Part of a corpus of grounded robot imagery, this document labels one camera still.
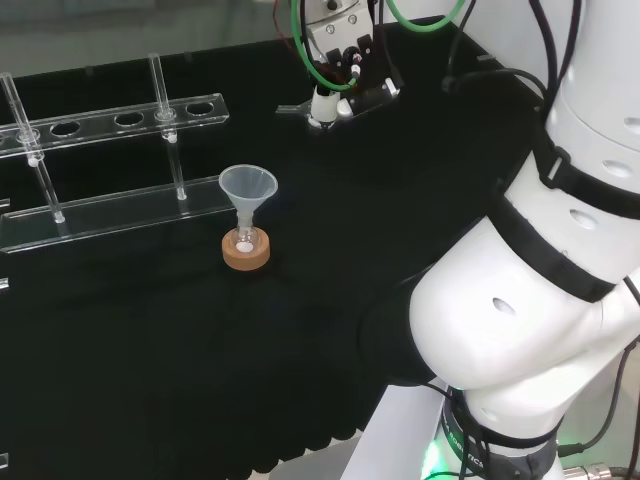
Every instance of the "metal connector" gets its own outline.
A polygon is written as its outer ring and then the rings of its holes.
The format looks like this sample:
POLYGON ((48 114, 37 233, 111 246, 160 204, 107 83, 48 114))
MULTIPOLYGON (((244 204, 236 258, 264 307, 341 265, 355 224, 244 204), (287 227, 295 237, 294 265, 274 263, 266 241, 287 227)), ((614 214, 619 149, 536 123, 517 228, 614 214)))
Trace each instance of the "metal connector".
POLYGON ((603 463, 564 469, 567 480, 612 480, 611 470, 603 463))

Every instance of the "gray wall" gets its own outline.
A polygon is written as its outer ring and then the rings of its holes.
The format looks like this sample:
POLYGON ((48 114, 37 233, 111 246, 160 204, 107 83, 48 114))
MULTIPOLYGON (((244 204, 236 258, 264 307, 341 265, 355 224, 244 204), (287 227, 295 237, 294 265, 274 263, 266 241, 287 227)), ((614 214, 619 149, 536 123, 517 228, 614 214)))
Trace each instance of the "gray wall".
MULTIPOLYGON (((81 5, 56 9, 56 0, 0 0, 0 12, 3 2, 23 8, 0 13, 0 71, 14 76, 276 38, 273 4, 255 0, 85 0, 120 6, 100 13, 82 13, 81 5), (50 8, 34 10, 39 2, 50 8), (127 2, 151 6, 123 8, 127 2), (31 13, 38 19, 25 18, 31 13)), ((288 32, 286 0, 281 3, 279 19, 288 32)))

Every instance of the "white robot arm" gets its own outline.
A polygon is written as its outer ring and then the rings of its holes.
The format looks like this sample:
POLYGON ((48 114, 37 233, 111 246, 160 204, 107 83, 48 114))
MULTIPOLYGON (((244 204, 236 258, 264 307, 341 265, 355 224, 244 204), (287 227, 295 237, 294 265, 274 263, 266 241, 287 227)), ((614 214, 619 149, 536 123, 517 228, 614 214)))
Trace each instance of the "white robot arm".
MULTIPOLYGON (((640 335, 632 294, 640 285, 640 271, 632 273, 640 267, 640 62, 629 60, 637 58, 629 35, 640 2, 587 0, 582 20, 546 123, 561 149, 548 146, 557 155, 547 171, 540 171, 544 152, 532 152, 495 211, 411 299, 411 331, 424 361, 464 392, 485 434, 500 439, 489 442, 490 478, 507 475, 496 467, 505 464, 515 466, 511 478, 564 478, 549 447, 554 429, 640 335), (629 275, 633 283, 623 281, 629 275)), ((446 464, 459 471, 466 458, 478 466, 452 442, 464 425, 452 428, 451 419, 445 416, 437 437, 446 464)))

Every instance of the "test tube rack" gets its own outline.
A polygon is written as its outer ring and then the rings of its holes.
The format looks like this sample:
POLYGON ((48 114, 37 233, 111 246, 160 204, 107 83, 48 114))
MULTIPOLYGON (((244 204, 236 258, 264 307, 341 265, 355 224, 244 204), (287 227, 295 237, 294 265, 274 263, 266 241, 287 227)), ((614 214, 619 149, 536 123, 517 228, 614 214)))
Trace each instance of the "test tube rack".
POLYGON ((26 155, 46 205, 10 211, 0 200, 0 252, 14 253, 61 242, 230 210, 218 177, 184 181, 178 130, 222 126, 229 111, 221 94, 169 100, 160 57, 149 55, 157 101, 30 122, 8 73, 0 74, 15 124, 0 126, 0 159, 26 155), (126 137, 160 133, 173 184, 61 203, 45 165, 45 152, 126 137))

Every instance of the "acrylic rod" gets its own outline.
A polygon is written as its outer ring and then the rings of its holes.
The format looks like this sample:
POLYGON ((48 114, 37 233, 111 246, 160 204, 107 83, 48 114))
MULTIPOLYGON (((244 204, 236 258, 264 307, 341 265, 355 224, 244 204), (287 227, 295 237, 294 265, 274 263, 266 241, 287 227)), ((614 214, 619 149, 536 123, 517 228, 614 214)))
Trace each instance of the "acrylic rod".
POLYGON ((18 140, 24 145, 24 149, 27 154, 27 161, 36 172, 38 183, 40 183, 42 193, 49 204, 49 208, 51 208, 53 219, 56 223, 63 223, 64 215, 60 208, 60 203, 58 202, 58 196, 56 195, 53 184, 51 183, 47 167, 44 164, 44 152, 40 149, 38 144, 38 137, 40 134, 37 130, 31 128, 31 125, 29 124, 29 119, 24 111, 22 101, 20 101, 20 96, 18 95, 18 91, 16 90, 16 85, 13 82, 11 74, 0 73, 0 81, 2 82, 2 89, 7 97, 7 102, 11 108, 13 118, 20 129, 18 133, 18 140))
MULTIPOLYGON (((156 91, 156 100, 158 101, 156 118, 159 121, 171 121, 175 118, 176 112, 169 107, 169 97, 164 83, 164 75, 162 74, 162 64, 157 53, 149 55, 149 66, 156 91)), ((176 186, 176 195, 178 200, 186 200, 187 195, 184 190, 184 179, 182 178, 182 166, 180 165, 180 153, 178 151, 178 131, 175 128, 165 128, 162 130, 162 138, 167 141, 167 156, 169 157, 173 183, 176 186)))

